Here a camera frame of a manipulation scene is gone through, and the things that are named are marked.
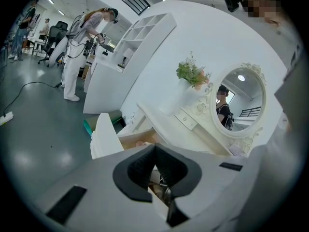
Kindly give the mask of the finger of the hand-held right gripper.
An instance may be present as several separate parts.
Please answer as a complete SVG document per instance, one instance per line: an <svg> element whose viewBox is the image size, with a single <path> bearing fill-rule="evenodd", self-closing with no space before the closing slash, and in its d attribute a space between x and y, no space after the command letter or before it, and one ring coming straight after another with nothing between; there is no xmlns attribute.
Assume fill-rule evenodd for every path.
<svg viewBox="0 0 309 232"><path fill-rule="evenodd" d="M275 97L282 108L275 134L309 128L309 55L305 48L298 46L294 51Z"/></svg>

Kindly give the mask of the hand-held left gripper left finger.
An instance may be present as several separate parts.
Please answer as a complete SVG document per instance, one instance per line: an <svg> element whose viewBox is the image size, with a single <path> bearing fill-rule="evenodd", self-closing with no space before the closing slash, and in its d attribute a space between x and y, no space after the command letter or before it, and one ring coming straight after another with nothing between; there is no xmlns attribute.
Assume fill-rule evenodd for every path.
<svg viewBox="0 0 309 232"><path fill-rule="evenodd" d="M113 171L144 147L91 160L52 185L35 205L57 232L164 232L167 210L157 199L139 202L116 186Z"/></svg>

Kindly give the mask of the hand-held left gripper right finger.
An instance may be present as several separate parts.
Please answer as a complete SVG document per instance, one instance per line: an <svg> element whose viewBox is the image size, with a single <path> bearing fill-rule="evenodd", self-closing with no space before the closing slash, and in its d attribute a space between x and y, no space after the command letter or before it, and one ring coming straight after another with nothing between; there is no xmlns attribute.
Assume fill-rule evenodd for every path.
<svg viewBox="0 0 309 232"><path fill-rule="evenodd" d="M156 228L235 228L247 195L248 157L154 145L155 164L170 188L166 218Z"/></svg>

